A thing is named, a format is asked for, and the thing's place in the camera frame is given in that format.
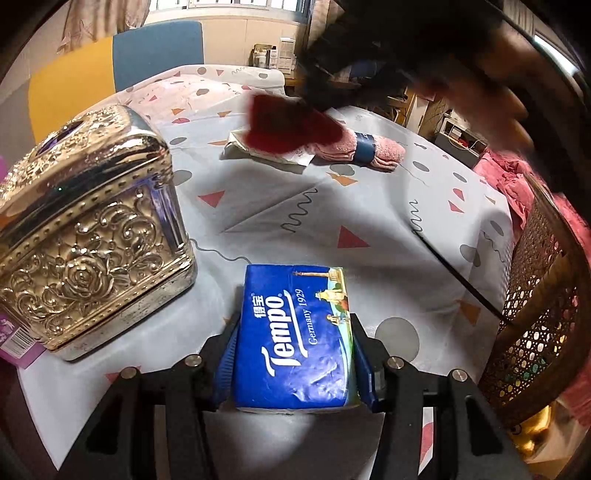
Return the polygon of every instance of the wicker chair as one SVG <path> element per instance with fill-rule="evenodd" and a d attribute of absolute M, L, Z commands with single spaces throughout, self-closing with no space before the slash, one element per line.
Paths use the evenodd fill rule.
<path fill-rule="evenodd" d="M 500 326 L 479 388 L 512 427 L 572 382 L 591 346 L 591 276 L 582 247 L 535 178 L 535 196 L 511 265 Z"/>

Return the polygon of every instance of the metal screw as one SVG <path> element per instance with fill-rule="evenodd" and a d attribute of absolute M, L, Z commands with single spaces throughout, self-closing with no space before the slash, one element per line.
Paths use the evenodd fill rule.
<path fill-rule="evenodd" d="M 121 378 L 124 378 L 126 380 L 129 380 L 130 378 L 135 377 L 135 374 L 138 372 L 138 370 L 135 367 L 125 367 L 120 375 Z"/>
<path fill-rule="evenodd" d="M 185 357 L 185 365 L 188 367 L 198 367 L 203 359 L 199 355 L 189 355 Z"/>
<path fill-rule="evenodd" d="M 404 367 L 404 360 L 399 356 L 391 356 L 386 363 L 388 364 L 388 368 L 391 368 L 392 370 L 400 370 Z"/>
<path fill-rule="evenodd" d="M 457 380 L 458 382 L 465 382 L 466 380 L 468 380 L 468 374 L 464 372 L 464 370 L 460 370 L 459 368 L 456 368 L 452 372 L 452 377 L 454 378 L 454 380 Z"/>

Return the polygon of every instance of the ornate gold box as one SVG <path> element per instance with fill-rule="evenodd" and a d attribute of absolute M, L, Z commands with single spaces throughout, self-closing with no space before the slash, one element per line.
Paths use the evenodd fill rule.
<path fill-rule="evenodd" d="M 167 144 L 124 106 L 81 115 L 0 184 L 0 308 L 72 360 L 190 287 Z"/>

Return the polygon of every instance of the tablecloth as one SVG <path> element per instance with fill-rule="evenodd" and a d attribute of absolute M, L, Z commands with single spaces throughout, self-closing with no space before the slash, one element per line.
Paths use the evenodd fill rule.
<path fill-rule="evenodd" d="M 117 372 L 129 365 L 142 372 L 168 368 L 221 332 L 240 308 L 248 263 L 344 267 L 351 311 L 369 335 L 418 369 L 447 374 L 460 367 L 478 379 L 489 356 L 498 321 L 410 228 L 500 308 L 512 250 L 503 195 L 425 139 L 358 108 L 331 114 L 355 131 L 401 143 L 405 159 L 393 173 L 321 161 L 302 169 L 236 156 L 223 145 L 230 130 L 246 125 L 255 88 L 218 82 L 227 95 L 205 101 L 210 90 L 223 89 L 198 75 L 153 79 L 101 102 L 129 103 L 150 115 L 168 141 L 199 271 L 186 294 L 80 361 L 46 352 L 20 371 L 56 466 Z M 423 465 L 431 455 L 432 420 L 426 411 Z M 227 408 L 208 414 L 206 424 L 222 480 L 362 480 L 371 471 L 382 417 L 364 407 L 320 416 Z"/>

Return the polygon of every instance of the window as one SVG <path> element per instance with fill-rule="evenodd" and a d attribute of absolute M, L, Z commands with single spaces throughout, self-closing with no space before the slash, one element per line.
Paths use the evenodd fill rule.
<path fill-rule="evenodd" d="M 150 11 L 169 8 L 196 8 L 200 6 L 234 5 L 235 7 L 263 7 L 305 14 L 310 0 L 151 0 Z"/>
<path fill-rule="evenodd" d="M 559 52 L 557 48 L 555 48 L 550 42 L 545 40 L 540 35 L 534 35 L 534 41 L 542 47 L 550 56 L 556 60 L 558 65 L 560 65 L 569 75 L 575 73 L 578 68 L 574 65 L 566 56 Z"/>

